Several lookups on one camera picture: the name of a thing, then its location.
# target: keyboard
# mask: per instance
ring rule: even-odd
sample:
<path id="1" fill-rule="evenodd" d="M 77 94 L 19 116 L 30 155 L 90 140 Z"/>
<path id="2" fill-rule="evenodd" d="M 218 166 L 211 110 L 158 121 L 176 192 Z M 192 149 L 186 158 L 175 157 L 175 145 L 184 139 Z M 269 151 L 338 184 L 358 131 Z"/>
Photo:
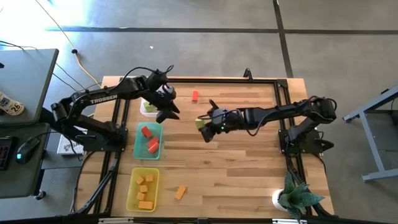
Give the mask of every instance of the keyboard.
<path id="1" fill-rule="evenodd" d="M 7 170 L 8 163 L 14 152 L 13 144 L 16 137 L 0 137 L 0 170 Z"/>

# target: teal plastic bin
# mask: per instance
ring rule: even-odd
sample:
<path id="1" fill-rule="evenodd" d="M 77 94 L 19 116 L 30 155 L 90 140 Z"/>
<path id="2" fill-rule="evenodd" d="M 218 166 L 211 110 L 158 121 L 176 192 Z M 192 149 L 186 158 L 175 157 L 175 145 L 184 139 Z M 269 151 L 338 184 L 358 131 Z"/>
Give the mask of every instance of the teal plastic bin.
<path id="1" fill-rule="evenodd" d="M 150 139 L 146 138 L 141 131 L 141 128 L 147 126 L 152 133 Z M 150 153 L 148 151 L 147 143 L 153 138 L 159 138 L 159 149 L 155 153 Z M 134 149 L 132 151 L 132 156 L 137 159 L 143 160 L 157 160 L 160 158 L 160 150 L 162 149 L 162 139 L 163 139 L 163 126 L 158 123 L 153 122 L 140 122 L 137 126 L 137 136 L 136 142 L 134 143 Z"/>

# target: yellow cable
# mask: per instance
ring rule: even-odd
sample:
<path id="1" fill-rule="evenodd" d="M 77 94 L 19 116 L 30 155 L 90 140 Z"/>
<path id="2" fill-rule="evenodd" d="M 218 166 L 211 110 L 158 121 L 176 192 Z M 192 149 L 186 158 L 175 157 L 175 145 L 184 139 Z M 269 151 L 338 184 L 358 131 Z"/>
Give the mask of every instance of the yellow cable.
<path id="1" fill-rule="evenodd" d="M 45 13 L 47 13 L 47 15 L 54 21 L 54 23 L 58 26 L 58 28 L 62 31 L 62 33 L 64 34 L 64 36 L 68 39 L 70 46 L 72 47 L 72 50 L 75 50 L 75 47 L 73 46 L 72 42 L 70 41 L 69 37 L 67 36 L 67 34 L 62 30 L 61 26 L 58 25 L 58 23 L 55 21 L 55 19 L 44 9 L 44 7 L 38 2 L 38 0 L 35 0 L 37 2 L 37 4 L 39 4 L 39 6 L 45 11 Z M 83 69 L 83 71 L 85 71 L 85 73 L 94 80 L 94 82 L 101 87 L 101 85 L 98 83 L 98 81 L 89 73 L 87 72 L 87 70 L 81 65 L 79 58 L 77 57 L 77 50 L 75 53 L 73 53 L 76 57 L 76 61 L 77 64 L 79 64 L 80 68 Z"/>

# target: potted plant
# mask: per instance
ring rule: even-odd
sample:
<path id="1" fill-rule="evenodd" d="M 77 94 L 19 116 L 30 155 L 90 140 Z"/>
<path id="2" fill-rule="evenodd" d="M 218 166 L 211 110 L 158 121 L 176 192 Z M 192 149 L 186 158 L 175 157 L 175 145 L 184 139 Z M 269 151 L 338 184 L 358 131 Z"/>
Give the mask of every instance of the potted plant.
<path id="1" fill-rule="evenodd" d="M 289 215 L 300 222 L 301 210 L 319 203 L 324 197 L 307 192 L 308 184 L 295 186 L 292 175 L 286 172 L 285 188 L 279 189 L 272 195 L 272 202 L 276 209 L 288 211 Z"/>

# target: red block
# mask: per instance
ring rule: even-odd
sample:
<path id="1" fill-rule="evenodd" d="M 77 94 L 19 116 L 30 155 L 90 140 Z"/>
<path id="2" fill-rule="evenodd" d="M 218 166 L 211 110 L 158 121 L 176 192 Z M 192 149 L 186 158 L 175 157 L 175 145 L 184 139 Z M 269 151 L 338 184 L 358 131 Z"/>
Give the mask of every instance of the red block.
<path id="1" fill-rule="evenodd" d="M 153 146 L 155 143 L 159 142 L 159 138 L 158 137 L 154 137 L 153 139 L 151 139 L 148 143 L 147 146 L 151 147 Z"/>
<path id="2" fill-rule="evenodd" d="M 141 128 L 141 132 L 144 134 L 145 137 L 150 138 L 152 137 L 152 133 L 150 132 L 147 126 Z"/>
<path id="3" fill-rule="evenodd" d="M 159 143 L 155 143 L 155 144 L 153 144 L 149 149 L 148 149 L 148 151 L 150 152 L 150 153 L 155 153 L 156 152 L 156 150 L 158 150 L 159 149 Z"/>
<path id="4" fill-rule="evenodd" d="M 193 90 L 192 91 L 192 101 L 198 101 L 198 95 L 199 95 L 198 90 Z"/>

